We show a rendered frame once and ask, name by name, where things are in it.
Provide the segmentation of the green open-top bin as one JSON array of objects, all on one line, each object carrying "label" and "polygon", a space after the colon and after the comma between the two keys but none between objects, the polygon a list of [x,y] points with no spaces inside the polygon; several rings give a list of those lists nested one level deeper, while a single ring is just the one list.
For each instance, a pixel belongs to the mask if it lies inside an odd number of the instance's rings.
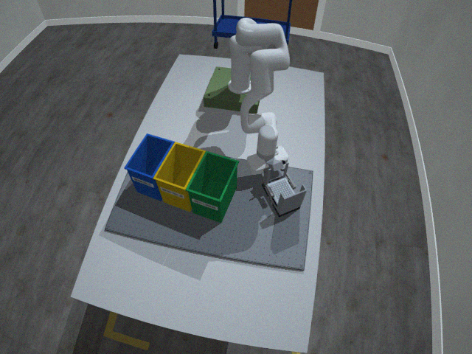
[{"label": "green open-top bin", "polygon": [[192,213],[222,223],[237,189],[238,163],[206,151],[186,188]]}]

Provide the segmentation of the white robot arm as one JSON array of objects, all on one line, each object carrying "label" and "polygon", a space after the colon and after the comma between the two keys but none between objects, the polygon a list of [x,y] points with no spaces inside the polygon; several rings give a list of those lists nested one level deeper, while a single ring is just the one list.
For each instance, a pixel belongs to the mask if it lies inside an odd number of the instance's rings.
[{"label": "white robot arm", "polygon": [[[278,148],[277,117],[272,112],[249,114],[249,110],[273,92],[274,71],[289,67],[285,34],[279,24],[257,24],[250,18],[240,19],[236,31],[236,35],[229,39],[231,80],[228,88],[236,94],[248,93],[240,107],[243,132],[258,133],[257,155],[272,171],[280,170],[285,161],[274,157]],[[270,44],[274,44],[276,49],[267,49]],[[250,57],[248,53],[252,53]]]}]

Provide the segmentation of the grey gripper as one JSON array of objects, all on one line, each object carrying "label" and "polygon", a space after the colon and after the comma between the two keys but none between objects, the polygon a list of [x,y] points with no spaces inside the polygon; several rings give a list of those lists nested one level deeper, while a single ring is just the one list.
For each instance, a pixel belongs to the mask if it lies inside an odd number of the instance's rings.
[{"label": "grey gripper", "polygon": [[[278,146],[278,148],[276,149],[274,157],[275,157],[276,160],[279,160],[279,161],[285,160],[285,164],[288,162],[288,154],[286,153],[285,149],[282,146]],[[251,174],[257,175],[257,174],[261,173],[261,179],[262,179],[269,195],[271,196],[271,198],[274,198],[274,193],[273,193],[272,189],[268,186],[268,184],[266,183],[266,180],[265,180],[265,178],[268,175],[268,169],[269,169],[269,166],[268,166],[268,164],[266,164],[265,160],[261,159],[257,154],[254,154],[254,155],[251,155],[251,156],[247,157],[246,165],[247,165],[248,169],[250,170]],[[292,181],[292,179],[289,176],[288,172],[286,173],[286,176],[288,178],[288,183],[291,185],[292,189],[293,190],[296,189],[296,185]]]}]

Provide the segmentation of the yellow recycle bin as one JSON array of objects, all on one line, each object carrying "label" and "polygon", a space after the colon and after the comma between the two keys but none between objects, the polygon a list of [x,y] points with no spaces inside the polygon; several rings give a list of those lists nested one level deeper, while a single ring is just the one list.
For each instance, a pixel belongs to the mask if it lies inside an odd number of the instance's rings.
[{"label": "yellow recycle bin", "polygon": [[190,197],[186,188],[205,153],[205,150],[189,145],[178,142],[173,144],[153,177],[163,202],[191,211]]}]

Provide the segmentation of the blue bin with label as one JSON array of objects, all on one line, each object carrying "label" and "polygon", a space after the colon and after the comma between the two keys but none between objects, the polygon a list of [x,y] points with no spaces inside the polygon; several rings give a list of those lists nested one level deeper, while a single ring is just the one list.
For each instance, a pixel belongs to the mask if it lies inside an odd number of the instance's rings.
[{"label": "blue bin with label", "polygon": [[125,165],[136,191],[162,201],[162,196],[153,179],[175,142],[146,134],[132,157]]}]

